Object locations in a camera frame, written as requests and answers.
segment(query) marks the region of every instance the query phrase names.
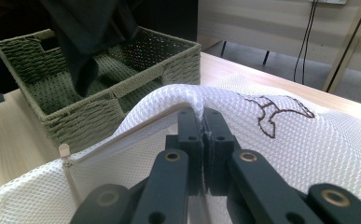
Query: dark line drawing on fabric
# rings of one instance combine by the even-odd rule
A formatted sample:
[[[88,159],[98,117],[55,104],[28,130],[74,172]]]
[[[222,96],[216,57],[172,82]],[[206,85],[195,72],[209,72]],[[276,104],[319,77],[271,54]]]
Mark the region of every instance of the dark line drawing on fabric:
[[[288,99],[287,104],[279,105],[273,102],[272,99],[267,96],[247,96],[240,95],[245,101],[255,103],[262,111],[262,116],[258,117],[258,126],[261,131],[270,138],[276,137],[276,123],[273,121],[273,118],[280,113],[296,113],[301,116],[304,116],[308,119],[314,119],[314,113],[309,110],[303,103],[299,100],[291,98],[289,96],[283,96]]]

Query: basket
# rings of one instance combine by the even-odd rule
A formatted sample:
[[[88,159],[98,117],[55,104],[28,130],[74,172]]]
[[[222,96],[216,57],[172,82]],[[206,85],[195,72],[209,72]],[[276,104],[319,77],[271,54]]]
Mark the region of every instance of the basket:
[[[201,46],[140,28],[135,39],[97,55],[99,74],[85,98],[72,84],[55,34],[42,31],[0,41],[0,57],[55,147],[71,152],[113,134],[147,94],[168,84],[200,84]]]

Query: metal leg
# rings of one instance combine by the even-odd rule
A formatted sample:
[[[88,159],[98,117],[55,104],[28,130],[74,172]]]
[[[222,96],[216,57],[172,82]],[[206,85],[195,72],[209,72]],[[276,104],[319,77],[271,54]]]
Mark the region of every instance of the metal leg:
[[[267,53],[265,54],[264,62],[262,63],[263,65],[265,65],[267,63],[267,59],[268,59],[269,55],[270,55],[270,51],[267,50]]]
[[[226,48],[226,45],[227,45],[227,41],[224,41],[223,49],[221,50],[221,54],[220,54],[221,58],[223,57],[224,49]]]

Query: light wood tabletop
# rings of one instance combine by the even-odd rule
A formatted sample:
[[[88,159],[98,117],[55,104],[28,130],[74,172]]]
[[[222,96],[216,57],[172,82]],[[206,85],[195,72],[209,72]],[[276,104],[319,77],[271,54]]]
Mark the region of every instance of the light wood tabletop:
[[[361,104],[297,83],[201,54],[201,84],[212,85],[220,78],[239,74],[251,82],[295,93],[318,105],[361,119]],[[59,158],[20,90],[5,94],[0,103],[0,186],[49,161]]]

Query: white mesh laundry bag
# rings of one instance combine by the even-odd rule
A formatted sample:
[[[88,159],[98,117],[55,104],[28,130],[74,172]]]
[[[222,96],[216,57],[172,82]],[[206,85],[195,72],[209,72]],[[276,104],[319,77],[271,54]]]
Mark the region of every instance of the white mesh laundry bag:
[[[56,160],[1,187],[0,223],[68,223],[93,189],[134,186],[149,175],[165,136],[177,133],[176,112],[189,106],[198,119],[205,107],[218,110],[241,147],[261,153],[290,186],[307,192],[331,183],[361,200],[361,120],[240,76],[217,87],[170,85],[151,92],[113,136],[72,155],[69,168]],[[225,197],[190,203],[189,223],[231,223]]]

